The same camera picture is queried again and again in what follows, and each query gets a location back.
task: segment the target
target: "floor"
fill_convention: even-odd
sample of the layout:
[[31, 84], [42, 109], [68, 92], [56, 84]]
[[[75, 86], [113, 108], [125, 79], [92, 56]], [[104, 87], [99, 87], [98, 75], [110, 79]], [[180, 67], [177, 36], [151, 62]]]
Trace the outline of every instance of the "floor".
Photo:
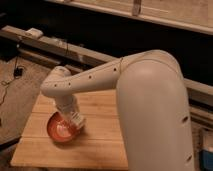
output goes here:
[[[8, 63], [0, 60], [0, 82], [10, 81], [13, 73], [15, 59]], [[5, 102], [0, 106], [0, 118], [2, 126], [0, 127], [0, 144], [14, 137], [19, 137], [23, 131], [27, 118], [35, 103], [39, 93], [39, 87], [44, 78], [50, 71], [49, 68], [35, 64], [28, 60], [19, 58], [18, 64], [26, 68], [23, 76], [11, 83], [8, 88], [8, 93]], [[5, 87], [0, 86], [0, 95], [2, 96]], [[199, 130], [201, 125], [193, 123], [193, 137], [195, 151], [199, 150]], [[64, 171], [72, 169], [44, 169], [44, 168], [16, 168], [10, 167], [10, 160], [16, 145], [0, 152], [0, 170], [2, 171]]]

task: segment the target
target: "black cable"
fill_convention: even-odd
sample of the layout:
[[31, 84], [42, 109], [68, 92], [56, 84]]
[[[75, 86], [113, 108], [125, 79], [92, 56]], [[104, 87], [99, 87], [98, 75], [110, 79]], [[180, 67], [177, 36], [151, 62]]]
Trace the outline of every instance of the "black cable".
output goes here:
[[[5, 90], [4, 90], [4, 93], [3, 93], [3, 96], [2, 96], [2, 101], [0, 102], [0, 107], [4, 104], [5, 98], [7, 96], [7, 90], [10, 87], [10, 85], [13, 83], [14, 80], [21, 78], [22, 74], [23, 74], [22, 71], [26, 70], [26, 68], [24, 66], [21, 66], [21, 65], [17, 66], [17, 63], [18, 63], [18, 56], [16, 56], [16, 59], [15, 59], [15, 65], [14, 65], [14, 70], [13, 70], [13, 79], [11, 81], [8, 81], [8, 82], [7, 81], [1, 82], [1, 85], [5, 87]], [[17, 75], [17, 71], [20, 70], [20, 69], [22, 70], [21, 74]]]
[[67, 47], [66, 47], [66, 52], [65, 52], [65, 54], [64, 54], [64, 57], [67, 57], [68, 52], [69, 52], [69, 43], [68, 43], [68, 39], [64, 39], [64, 42], [66, 42], [66, 45], [67, 45]]
[[9, 147], [11, 147], [12, 145], [17, 144], [21, 139], [21, 136], [18, 136], [16, 138], [11, 139], [10, 141], [7, 141], [3, 144], [0, 144], [0, 151], [3, 151]]
[[0, 107], [4, 104], [4, 101], [5, 101], [5, 97], [7, 96], [7, 89], [9, 88], [9, 86], [11, 85], [11, 83], [15, 80], [16, 78], [13, 78], [11, 81], [9, 82], [6, 82], [6, 81], [2, 81], [1, 82], [1, 85], [2, 86], [5, 86], [5, 90], [4, 90], [4, 93], [3, 93], [3, 96], [2, 96], [2, 101], [0, 102]]

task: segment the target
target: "cable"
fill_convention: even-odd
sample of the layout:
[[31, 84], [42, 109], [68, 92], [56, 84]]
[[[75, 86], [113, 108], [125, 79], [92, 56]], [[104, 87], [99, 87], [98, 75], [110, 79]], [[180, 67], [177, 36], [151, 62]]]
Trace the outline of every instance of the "cable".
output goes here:
[[10, 85], [13, 83], [13, 81], [15, 81], [16, 79], [19, 79], [22, 77], [23, 75], [23, 70], [26, 70], [26, 68], [24, 66], [18, 65], [18, 56], [16, 56], [15, 59], [15, 65], [14, 65], [14, 69], [13, 69], [13, 79], [11, 81], [2, 81], [1, 85], [5, 87], [3, 96], [2, 96], [2, 101], [0, 102], [0, 107], [4, 104], [5, 98], [7, 96], [7, 90], [10, 87]]
[[9, 86], [11, 85], [11, 83], [15, 80], [16, 78], [13, 78], [11, 81], [6, 82], [6, 81], [2, 81], [1, 85], [5, 86], [5, 90], [4, 90], [4, 94], [2, 96], [2, 101], [0, 102], [0, 107], [4, 104], [5, 101], [5, 97], [7, 96], [7, 89], [9, 88]]
[[68, 39], [65, 39], [66, 44], [67, 44], [67, 49], [66, 49], [66, 53], [65, 53], [65, 57], [67, 57], [68, 52], [69, 52], [69, 43], [68, 43]]

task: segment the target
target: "white cylinder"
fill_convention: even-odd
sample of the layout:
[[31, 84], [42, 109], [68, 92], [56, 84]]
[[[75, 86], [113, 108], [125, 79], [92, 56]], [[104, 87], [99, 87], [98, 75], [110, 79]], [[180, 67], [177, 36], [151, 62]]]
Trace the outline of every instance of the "white cylinder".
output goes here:
[[187, 92], [172, 66], [156, 60], [128, 66], [117, 106], [130, 171], [194, 171]]

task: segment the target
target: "wood grain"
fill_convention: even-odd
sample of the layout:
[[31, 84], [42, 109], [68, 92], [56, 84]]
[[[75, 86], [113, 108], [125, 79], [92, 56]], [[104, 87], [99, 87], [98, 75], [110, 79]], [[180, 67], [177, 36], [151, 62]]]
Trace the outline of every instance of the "wood grain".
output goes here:
[[208, 0], [208, 24], [213, 26], [213, 1]]
[[39, 95], [15, 151], [13, 166], [127, 170], [116, 111], [115, 91], [76, 94], [87, 121], [72, 142], [53, 143], [46, 125], [56, 111], [53, 100]]
[[209, 106], [213, 106], [213, 86], [193, 80], [184, 79], [189, 98]]
[[145, 6], [142, 11], [145, 15], [208, 26], [206, 0], [144, 0], [142, 6]]

